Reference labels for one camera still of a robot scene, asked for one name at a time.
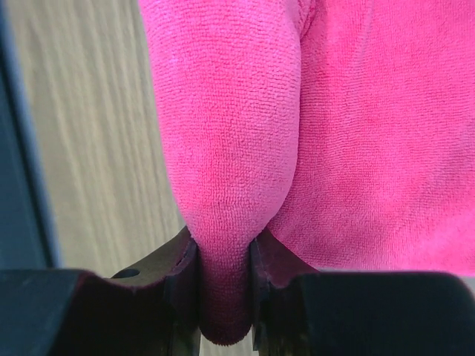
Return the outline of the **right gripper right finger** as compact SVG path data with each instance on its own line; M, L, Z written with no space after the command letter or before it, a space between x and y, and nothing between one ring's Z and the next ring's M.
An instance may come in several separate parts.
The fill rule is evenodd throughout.
M259 355L472 355L474 293L422 271L317 271L268 231L249 247Z

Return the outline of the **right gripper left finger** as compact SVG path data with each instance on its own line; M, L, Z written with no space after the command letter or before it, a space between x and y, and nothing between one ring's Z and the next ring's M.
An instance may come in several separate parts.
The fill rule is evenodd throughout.
M187 229L103 278L79 269L1 273L3 355L197 355L198 251Z

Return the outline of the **pink microfiber towel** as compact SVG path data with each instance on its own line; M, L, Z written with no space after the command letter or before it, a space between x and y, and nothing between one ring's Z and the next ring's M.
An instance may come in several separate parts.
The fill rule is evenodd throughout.
M141 1L200 330L251 325L264 229L315 268L474 273L472 1Z

